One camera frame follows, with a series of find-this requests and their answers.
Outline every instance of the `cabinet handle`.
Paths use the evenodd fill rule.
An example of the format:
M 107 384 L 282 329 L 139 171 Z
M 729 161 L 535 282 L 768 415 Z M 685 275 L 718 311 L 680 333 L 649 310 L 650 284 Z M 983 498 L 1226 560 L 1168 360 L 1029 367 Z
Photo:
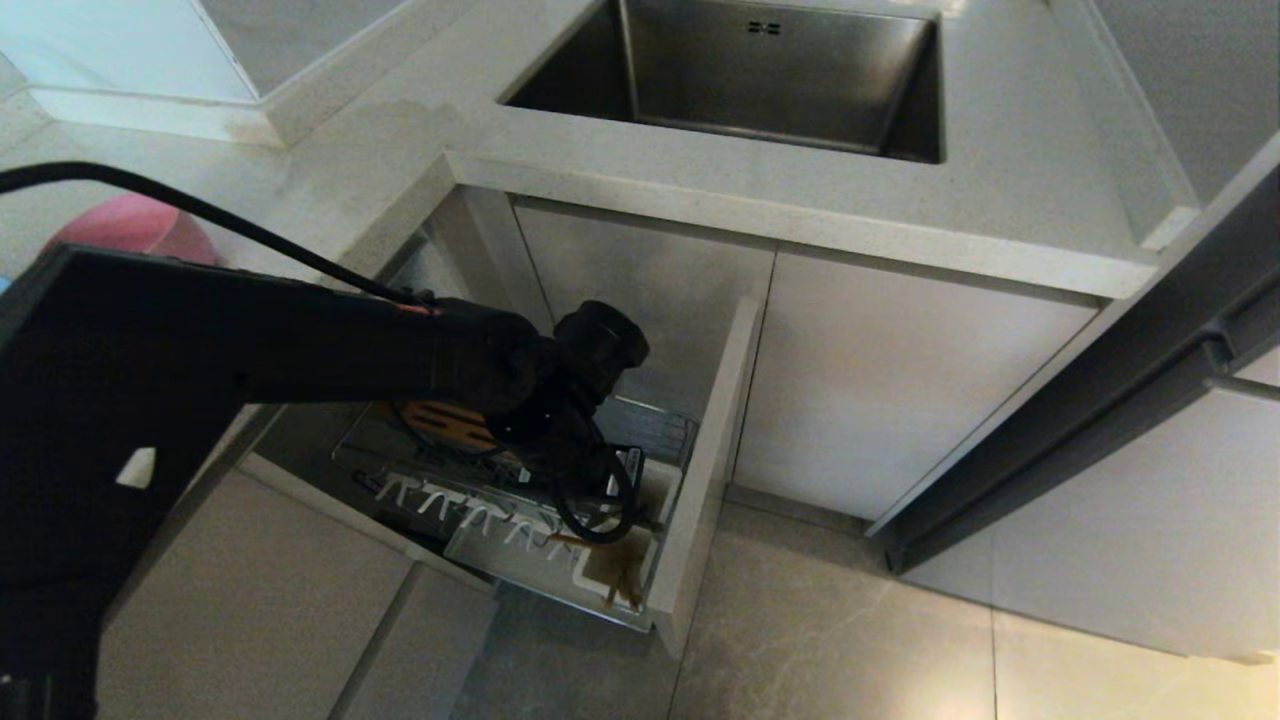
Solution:
M 1280 387 L 1272 384 L 1240 378 L 1210 378 L 1204 384 L 1231 395 L 1280 404 Z

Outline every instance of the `dish rack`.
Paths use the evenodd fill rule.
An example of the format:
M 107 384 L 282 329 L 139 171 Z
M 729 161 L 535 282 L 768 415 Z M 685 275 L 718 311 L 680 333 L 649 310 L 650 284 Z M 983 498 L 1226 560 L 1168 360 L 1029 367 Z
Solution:
M 375 493 L 387 512 L 412 514 L 416 525 L 430 525 L 444 546 L 444 557 L 648 630 L 652 623 L 644 615 L 644 597 L 698 423 L 621 397 L 602 404 L 595 421 L 608 442 L 644 451 L 641 515 L 631 532 L 611 546 L 590 546 L 564 529 L 549 497 L 521 487 L 529 474 L 520 462 L 508 454 L 485 450 L 492 438 L 483 421 L 465 411 L 370 404 L 330 456 Z

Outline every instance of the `kitchen counter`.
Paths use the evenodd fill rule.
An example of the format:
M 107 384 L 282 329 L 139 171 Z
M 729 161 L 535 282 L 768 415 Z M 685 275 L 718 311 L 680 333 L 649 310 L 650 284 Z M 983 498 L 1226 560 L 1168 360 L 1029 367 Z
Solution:
M 480 0 L 291 150 L 50 123 L 0 167 L 119 165 L 364 273 L 458 183 L 1103 297 L 1130 295 L 1156 272 L 1044 4 L 787 4 L 941 12 L 943 164 L 506 108 L 495 99 L 593 0 Z M 78 183 L 0 199 L 0 269 L 19 272 L 44 238 L 111 193 Z M 215 243 L 233 265 L 314 279 L 268 250 Z

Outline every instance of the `pink object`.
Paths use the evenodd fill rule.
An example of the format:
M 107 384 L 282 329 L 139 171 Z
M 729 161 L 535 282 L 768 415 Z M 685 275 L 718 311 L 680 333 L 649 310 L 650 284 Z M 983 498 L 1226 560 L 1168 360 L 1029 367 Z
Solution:
M 46 245 L 72 242 L 221 265 L 209 236 L 182 210 L 143 195 L 113 197 L 63 225 Z

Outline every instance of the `floor tile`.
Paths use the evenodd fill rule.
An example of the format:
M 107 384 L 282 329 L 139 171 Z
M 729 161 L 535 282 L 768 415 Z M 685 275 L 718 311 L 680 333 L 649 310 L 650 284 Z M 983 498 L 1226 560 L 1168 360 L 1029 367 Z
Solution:
M 726 503 L 671 717 L 992 720 L 991 643 L 868 541 Z
M 1275 720 L 1276 665 L 1188 659 L 996 614 L 1000 720 Z
M 613 625 L 516 587 L 452 720 L 663 720 L 678 662 L 657 634 Z

